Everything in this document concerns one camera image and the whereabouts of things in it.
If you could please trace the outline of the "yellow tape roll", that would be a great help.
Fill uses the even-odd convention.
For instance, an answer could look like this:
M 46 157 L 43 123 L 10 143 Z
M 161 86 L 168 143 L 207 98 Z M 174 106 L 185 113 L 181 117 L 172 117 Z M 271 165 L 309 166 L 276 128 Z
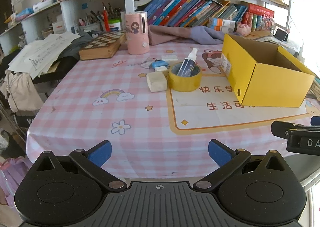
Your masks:
M 196 65 L 189 77 L 177 75 L 182 62 L 175 63 L 169 68 L 168 85 L 169 88 L 178 92 L 192 92 L 200 87 L 202 70 Z

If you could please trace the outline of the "white spray bottle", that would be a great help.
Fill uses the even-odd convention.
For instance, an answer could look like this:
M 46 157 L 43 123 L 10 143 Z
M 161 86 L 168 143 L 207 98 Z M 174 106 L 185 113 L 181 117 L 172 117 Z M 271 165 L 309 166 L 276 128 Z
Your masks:
M 183 63 L 181 64 L 180 69 L 177 72 L 177 76 L 191 77 L 191 74 L 196 66 L 197 51 L 197 48 L 193 48 L 191 50 L 188 57 L 185 58 Z

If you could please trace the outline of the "white foam block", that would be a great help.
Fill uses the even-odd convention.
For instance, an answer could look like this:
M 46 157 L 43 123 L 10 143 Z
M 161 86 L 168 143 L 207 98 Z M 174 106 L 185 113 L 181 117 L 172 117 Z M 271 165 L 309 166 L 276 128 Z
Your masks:
M 148 73 L 146 79 L 150 92 L 162 92 L 167 90 L 167 79 L 162 72 Z

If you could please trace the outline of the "white packet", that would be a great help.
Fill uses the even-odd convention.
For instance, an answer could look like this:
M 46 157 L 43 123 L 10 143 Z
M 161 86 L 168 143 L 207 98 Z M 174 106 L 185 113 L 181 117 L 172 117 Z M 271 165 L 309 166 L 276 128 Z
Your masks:
M 176 55 L 170 54 L 170 55 L 162 55 L 161 60 L 166 62 L 175 62 L 175 61 L 178 61 L 178 58 Z

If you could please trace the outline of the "blue white eraser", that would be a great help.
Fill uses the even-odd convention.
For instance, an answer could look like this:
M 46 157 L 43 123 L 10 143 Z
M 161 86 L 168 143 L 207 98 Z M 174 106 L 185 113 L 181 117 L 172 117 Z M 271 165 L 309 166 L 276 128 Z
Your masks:
M 155 69 L 157 67 L 167 66 L 168 64 L 166 61 L 159 60 L 159 61 L 154 61 L 151 65 L 152 65 L 152 68 Z

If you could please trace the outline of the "small white eraser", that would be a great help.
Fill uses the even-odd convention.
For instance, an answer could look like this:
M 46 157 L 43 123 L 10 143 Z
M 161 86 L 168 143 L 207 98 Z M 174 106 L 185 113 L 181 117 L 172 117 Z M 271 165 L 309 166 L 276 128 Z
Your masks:
M 159 66 L 155 68 L 155 72 L 167 72 L 168 68 L 166 66 Z

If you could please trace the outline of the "small white card box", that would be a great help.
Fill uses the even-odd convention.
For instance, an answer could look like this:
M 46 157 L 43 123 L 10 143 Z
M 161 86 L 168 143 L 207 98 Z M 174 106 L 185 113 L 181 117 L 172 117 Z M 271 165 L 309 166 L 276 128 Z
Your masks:
M 146 60 L 144 60 L 140 66 L 145 69 L 150 69 L 152 67 L 152 63 L 155 62 L 157 59 L 148 57 Z

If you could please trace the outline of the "yellow cardboard box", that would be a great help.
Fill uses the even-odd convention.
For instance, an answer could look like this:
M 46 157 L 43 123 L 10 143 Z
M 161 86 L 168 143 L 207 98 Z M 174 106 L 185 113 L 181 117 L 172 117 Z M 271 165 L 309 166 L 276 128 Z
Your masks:
M 315 79 L 285 48 L 225 34 L 220 66 L 244 106 L 300 107 Z

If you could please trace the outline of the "beige tote bag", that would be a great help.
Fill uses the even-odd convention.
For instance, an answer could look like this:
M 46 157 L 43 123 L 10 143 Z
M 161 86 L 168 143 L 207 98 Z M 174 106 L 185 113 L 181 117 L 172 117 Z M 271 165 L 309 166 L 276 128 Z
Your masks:
M 28 73 L 12 73 L 6 70 L 1 93 L 13 113 L 37 111 L 44 104 Z

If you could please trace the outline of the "pink checkered tablecloth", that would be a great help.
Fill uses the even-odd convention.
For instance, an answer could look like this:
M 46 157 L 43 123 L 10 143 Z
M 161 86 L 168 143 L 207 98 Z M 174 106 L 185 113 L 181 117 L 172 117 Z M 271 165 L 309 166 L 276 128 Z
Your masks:
M 197 46 L 202 78 L 194 91 L 149 90 L 143 61 L 169 54 L 182 61 L 192 48 L 168 42 L 144 55 L 119 51 L 111 59 L 79 61 L 31 123 L 28 158 L 35 161 L 46 150 L 67 155 L 108 140 L 112 155 L 105 170 L 119 178 L 165 179 L 203 177 L 216 169 L 208 154 L 212 139 L 252 154 L 278 150 L 287 156 L 271 123 L 307 125 L 319 103 L 309 99 L 297 109 L 240 105 L 219 68 L 220 45 Z

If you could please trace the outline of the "red boxed book set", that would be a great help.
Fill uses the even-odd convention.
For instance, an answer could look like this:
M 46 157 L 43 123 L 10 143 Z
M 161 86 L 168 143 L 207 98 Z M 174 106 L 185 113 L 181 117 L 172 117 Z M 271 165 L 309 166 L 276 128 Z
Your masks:
M 251 31 L 272 31 L 274 29 L 274 11 L 252 3 L 244 3 L 246 7 L 241 23 L 251 28 Z

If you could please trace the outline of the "orange white medicine box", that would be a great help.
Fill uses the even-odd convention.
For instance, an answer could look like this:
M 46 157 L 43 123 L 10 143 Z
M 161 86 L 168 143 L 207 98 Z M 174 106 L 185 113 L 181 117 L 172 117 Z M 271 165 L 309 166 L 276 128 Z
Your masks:
M 233 20 L 226 20 L 220 18 L 209 18 L 207 27 L 223 33 L 234 32 L 236 22 Z

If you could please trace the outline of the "pink purple cloth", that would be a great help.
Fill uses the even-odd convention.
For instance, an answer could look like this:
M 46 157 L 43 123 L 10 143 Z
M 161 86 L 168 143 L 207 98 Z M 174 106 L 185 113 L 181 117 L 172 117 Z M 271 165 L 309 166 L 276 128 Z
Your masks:
M 184 28 L 149 25 L 148 30 L 149 44 L 152 46 L 169 41 L 201 45 L 219 45 L 223 43 L 225 36 L 223 32 L 216 31 L 206 26 Z

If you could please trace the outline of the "white jar green lid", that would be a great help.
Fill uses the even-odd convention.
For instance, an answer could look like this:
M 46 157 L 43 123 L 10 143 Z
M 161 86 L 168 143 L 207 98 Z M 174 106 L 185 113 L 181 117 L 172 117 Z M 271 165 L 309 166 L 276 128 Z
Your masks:
M 110 28 L 110 31 L 121 31 L 121 19 L 116 18 L 116 19 L 109 19 L 108 20 L 108 25 Z

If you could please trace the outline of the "pink cylindrical appliance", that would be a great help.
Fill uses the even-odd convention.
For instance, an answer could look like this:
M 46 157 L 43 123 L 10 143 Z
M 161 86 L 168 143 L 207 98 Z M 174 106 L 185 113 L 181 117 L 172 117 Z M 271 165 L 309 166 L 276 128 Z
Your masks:
M 148 53 L 149 30 L 147 12 L 125 14 L 127 51 L 131 55 Z

